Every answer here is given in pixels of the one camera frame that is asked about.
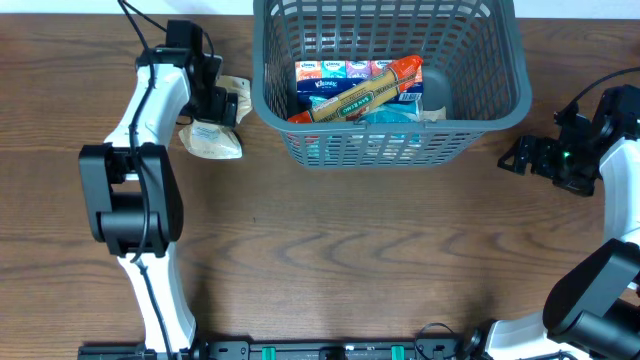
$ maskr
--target tissue box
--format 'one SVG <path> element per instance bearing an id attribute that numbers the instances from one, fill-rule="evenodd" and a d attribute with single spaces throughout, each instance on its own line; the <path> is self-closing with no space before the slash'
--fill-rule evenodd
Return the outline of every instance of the tissue box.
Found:
<path id="1" fill-rule="evenodd" d="M 371 61 L 298 61 L 296 85 L 298 101 L 311 104 L 311 96 L 331 98 L 351 89 L 362 81 L 382 73 L 393 60 Z M 387 103 L 407 103 L 422 98 L 422 69 L 418 70 L 416 83 Z"/>

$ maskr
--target wooden table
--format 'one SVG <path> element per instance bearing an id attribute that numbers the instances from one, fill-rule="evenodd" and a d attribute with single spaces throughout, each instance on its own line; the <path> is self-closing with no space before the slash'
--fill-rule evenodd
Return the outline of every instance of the wooden table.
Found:
<path id="1" fill-rule="evenodd" d="M 193 18 L 225 73 L 251 78 L 252 19 Z M 637 66 L 638 24 L 520 20 L 529 116 L 433 169 L 308 171 L 254 113 L 238 129 L 241 160 L 196 158 L 176 135 L 180 265 L 202 331 L 411 337 L 427 322 L 463 331 L 540 310 L 601 243 L 603 187 L 580 198 L 496 161 L 519 135 L 555 136 L 553 112 L 593 80 Z M 69 359 L 83 342 L 141 341 L 131 286 L 89 233 L 77 167 L 81 146 L 102 142 L 130 100 L 136 35 L 122 16 L 5 15 L 0 44 L 1 357 Z M 586 115 L 605 87 L 581 103 Z"/>

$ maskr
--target orange package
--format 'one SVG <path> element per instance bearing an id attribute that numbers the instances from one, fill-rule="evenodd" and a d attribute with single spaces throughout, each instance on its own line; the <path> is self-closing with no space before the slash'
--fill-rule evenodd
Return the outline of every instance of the orange package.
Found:
<path id="1" fill-rule="evenodd" d="M 371 61 L 371 75 L 376 76 L 382 74 L 387 65 L 391 64 L 393 60 L 372 60 Z M 416 74 L 416 82 L 422 82 L 422 68 L 418 69 Z"/>
<path id="2" fill-rule="evenodd" d="M 322 79 L 322 61 L 296 62 L 296 82 L 307 79 Z"/>
<path id="3" fill-rule="evenodd" d="M 395 60 L 382 74 L 328 99 L 311 110 L 294 115 L 288 121 L 308 124 L 355 120 L 410 88 L 416 82 L 421 66 L 422 58 L 418 55 Z"/>

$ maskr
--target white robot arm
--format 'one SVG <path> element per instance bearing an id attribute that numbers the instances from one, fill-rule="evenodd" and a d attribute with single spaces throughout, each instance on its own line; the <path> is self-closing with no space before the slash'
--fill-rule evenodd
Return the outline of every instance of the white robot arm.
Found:
<path id="1" fill-rule="evenodd" d="M 517 155 L 524 156 L 533 163 L 533 173 L 580 195 L 592 194 L 600 175 L 605 186 L 604 245 L 554 287 L 544 312 L 494 323 L 484 344 L 487 356 L 588 359 L 590 351 L 613 359 L 638 356 L 640 337 L 631 330 L 638 326 L 638 313 L 618 299 L 625 287 L 637 289 L 640 270 L 638 109 L 639 89 L 609 89 L 593 123 L 561 113 L 556 120 L 566 128 L 559 141 L 525 137 L 505 155 L 516 155 L 513 165 L 505 166 L 501 159 L 500 167 L 523 173 L 526 163 L 518 163 Z"/>
<path id="2" fill-rule="evenodd" d="M 176 259 L 183 211 L 167 149 L 179 115 L 235 125 L 237 95 L 215 86 L 222 58 L 203 54 L 202 30 L 189 21 L 169 21 L 166 45 L 143 53 L 136 66 L 137 86 L 122 121 L 103 145 L 83 148 L 80 172 L 93 235 L 118 256 L 133 285 L 145 322 L 146 351 L 173 354 L 192 347 L 196 322 Z M 154 82 L 149 81 L 152 73 Z M 143 103 L 151 83 L 155 85 Z M 130 138 L 136 112 L 137 129 Z M 137 152 L 131 151 L 132 139 Z M 147 194 L 111 188 L 139 179 L 132 156 L 142 164 Z M 147 211 L 147 241 L 141 243 Z"/>

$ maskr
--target green connector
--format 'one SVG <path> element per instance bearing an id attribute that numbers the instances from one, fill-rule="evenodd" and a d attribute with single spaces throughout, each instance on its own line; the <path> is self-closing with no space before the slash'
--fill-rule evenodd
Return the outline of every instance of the green connector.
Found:
<path id="1" fill-rule="evenodd" d="M 276 348 L 274 347 L 262 348 L 262 360 L 276 360 Z"/>
<path id="2" fill-rule="evenodd" d="M 391 360 L 404 360 L 404 346 L 391 347 Z"/>

